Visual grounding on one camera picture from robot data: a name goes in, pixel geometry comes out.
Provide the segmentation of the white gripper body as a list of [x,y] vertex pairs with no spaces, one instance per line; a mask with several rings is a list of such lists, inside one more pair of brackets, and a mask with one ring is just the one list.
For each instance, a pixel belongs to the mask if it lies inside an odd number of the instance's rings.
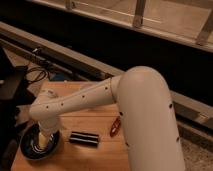
[[39,122],[38,125],[41,134],[45,137],[49,137],[59,130],[57,123]]

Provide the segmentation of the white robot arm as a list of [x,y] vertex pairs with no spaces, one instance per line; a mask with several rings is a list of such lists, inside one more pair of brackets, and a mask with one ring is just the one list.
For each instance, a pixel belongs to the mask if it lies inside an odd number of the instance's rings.
[[171,93],[153,68],[136,66],[63,97],[43,89],[30,117],[49,136],[61,114],[109,104],[118,106],[131,171],[186,171]]

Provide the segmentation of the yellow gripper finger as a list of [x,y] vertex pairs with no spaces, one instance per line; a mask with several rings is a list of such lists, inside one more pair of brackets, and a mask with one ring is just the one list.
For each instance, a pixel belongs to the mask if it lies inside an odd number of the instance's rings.
[[41,149],[45,149],[48,144],[48,138],[44,136],[42,133],[40,133],[38,137],[38,143]]

